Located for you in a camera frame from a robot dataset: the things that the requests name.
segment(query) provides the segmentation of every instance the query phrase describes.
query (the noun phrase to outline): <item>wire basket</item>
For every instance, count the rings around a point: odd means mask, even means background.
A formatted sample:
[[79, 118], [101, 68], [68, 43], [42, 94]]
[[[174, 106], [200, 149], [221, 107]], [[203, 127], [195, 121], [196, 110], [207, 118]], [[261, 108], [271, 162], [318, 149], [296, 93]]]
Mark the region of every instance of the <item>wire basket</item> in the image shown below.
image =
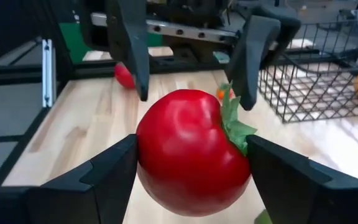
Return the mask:
[[302, 25], [259, 91], [284, 123], [358, 116], [358, 22]]

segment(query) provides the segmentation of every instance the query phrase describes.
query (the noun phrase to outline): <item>tomato leaf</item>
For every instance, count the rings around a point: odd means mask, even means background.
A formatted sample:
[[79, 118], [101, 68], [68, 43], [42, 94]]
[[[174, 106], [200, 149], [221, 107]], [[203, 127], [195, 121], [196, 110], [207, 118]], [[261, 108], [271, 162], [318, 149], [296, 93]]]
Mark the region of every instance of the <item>tomato leaf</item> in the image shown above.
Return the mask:
[[254, 134], [256, 129], [238, 120], [238, 107], [240, 105], [241, 97], [238, 96], [230, 100], [230, 90], [232, 83], [221, 85], [224, 88], [223, 103], [221, 107], [221, 114], [223, 119], [223, 130], [229, 140], [243, 153], [247, 155], [247, 141], [246, 137]]
[[230, 89], [231, 85], [227, 84], [224, 88], [224, 94], [223, 94], [223, 102], [222, 102], [222, 108], [221, 108], [221, 114], [223, 119], [223, 124], [227, 124], [230, 122], [230, 115], [231, 115], [231, 108], [230, 108]]
[[246, 124], [241, 123], [238, 120], [232, 121], [228, 124], [228, 127], [230, 129], [230, 132], [236, 134], [236, 135], [250, 135], [255, 134], [256, 129], [253, 127], [250, 127]]
[[237, 121], [239, 115], [238, 115], [238, 107], [240, 105], [241, 96], [238, 96], [230, 101], [230, 116], [229, 116], [229, 122]]

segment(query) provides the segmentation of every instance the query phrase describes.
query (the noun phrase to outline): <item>red ball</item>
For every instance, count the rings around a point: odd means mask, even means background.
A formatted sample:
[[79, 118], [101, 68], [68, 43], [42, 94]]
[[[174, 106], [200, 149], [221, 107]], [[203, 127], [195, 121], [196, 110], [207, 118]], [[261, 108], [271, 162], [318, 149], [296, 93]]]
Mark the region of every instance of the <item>red ball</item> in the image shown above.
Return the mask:
[[120, 62], [114, 67], [114, 76], [116, 77], [118, 83], [120, 83], [124, 88], [135, 88], [135, 82], [132, 78], [132, 74], [123, 63]]

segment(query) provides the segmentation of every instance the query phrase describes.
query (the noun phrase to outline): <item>red tomato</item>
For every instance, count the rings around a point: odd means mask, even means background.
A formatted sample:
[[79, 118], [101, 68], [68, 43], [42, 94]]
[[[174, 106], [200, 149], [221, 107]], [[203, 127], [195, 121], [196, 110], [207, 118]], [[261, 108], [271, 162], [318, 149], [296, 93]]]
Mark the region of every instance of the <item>red tomato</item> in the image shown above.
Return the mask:
[[136, 133], [139, 179], [171, 212], [210, 215], [229, 207], [246, 189], [249, 161], [226, 137], [215, 96], [173, 91], [146, 112]]
[[123, 87], [129, 89], [135, 88], [132, 75], [123, 63], [118, 63], [114, 67], [114, 76], [116, 77], [117, 82], [119, 82]]

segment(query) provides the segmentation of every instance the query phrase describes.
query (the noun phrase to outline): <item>wooden table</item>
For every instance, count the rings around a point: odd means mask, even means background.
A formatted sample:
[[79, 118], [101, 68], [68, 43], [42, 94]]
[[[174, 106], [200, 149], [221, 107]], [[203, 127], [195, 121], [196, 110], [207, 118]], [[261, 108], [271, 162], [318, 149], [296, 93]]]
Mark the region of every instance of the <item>wooden table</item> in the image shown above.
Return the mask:
[[[169, 54], [153, 49], [152, 54]], [[109, 58], [90, 52], [85, 60]], [[135, 91], [124, 90], [115, 79], [71, 81], [17, 161], [4, 185], [41, 185], [99, 154], [130, 133], [159, 98], [180, 88], [214, 94], [227, 81], [222, 71], [155, 75], [149, 100], [140, 102]], [[358, 177], [358, 118], [282, 124], [262, 97], [255, 108], [239, 111], [242, 122], [257, 134], [326, 166]], [[136, 178], [124, 223], [223, 224], [253, 223], [264, 209], [255, 184], [230, 208], [203, 218], [174, 215], [154, 202]]]

